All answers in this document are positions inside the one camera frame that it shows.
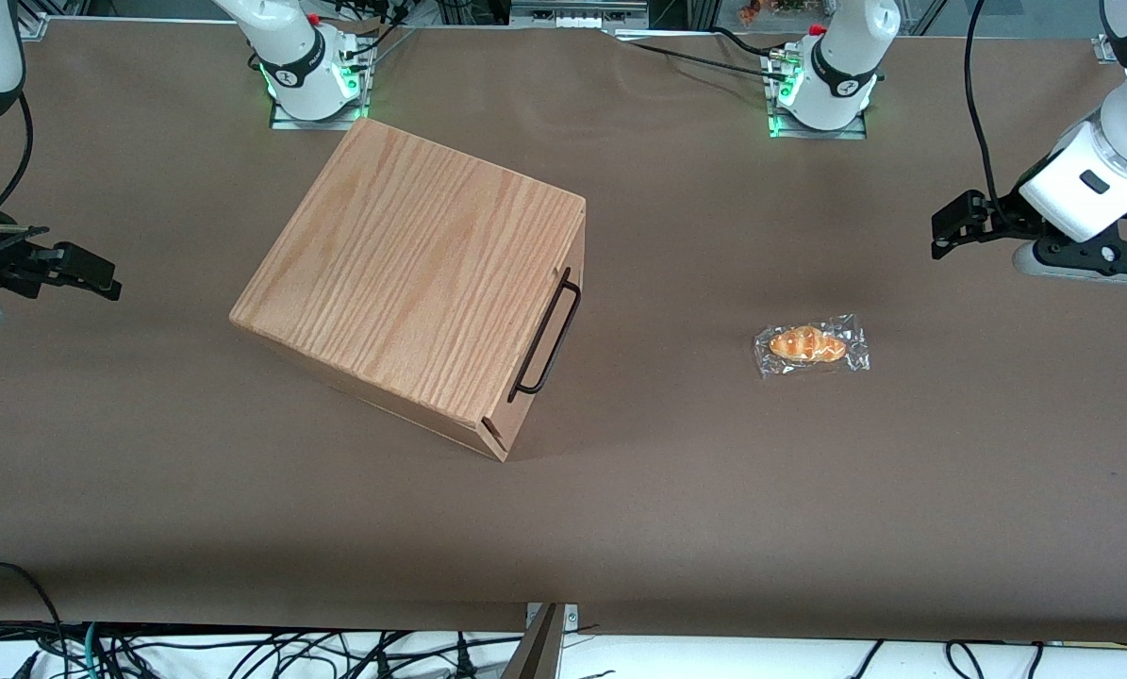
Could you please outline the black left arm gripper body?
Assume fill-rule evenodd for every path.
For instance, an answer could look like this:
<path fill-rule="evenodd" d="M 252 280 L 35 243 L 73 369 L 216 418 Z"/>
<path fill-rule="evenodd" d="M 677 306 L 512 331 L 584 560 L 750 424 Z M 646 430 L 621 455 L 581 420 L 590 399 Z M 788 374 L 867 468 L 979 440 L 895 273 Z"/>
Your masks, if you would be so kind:
<path fill-rule="evenodd" d="M 1062 248 L 1062 233 L 1041 212 L 1030 206 L 1018 189 L 1008 196 L 986 199 L 988 226 L 986 242 L 994 240 L 1028 240 L 1040 242 L 1041 248 Z"/>

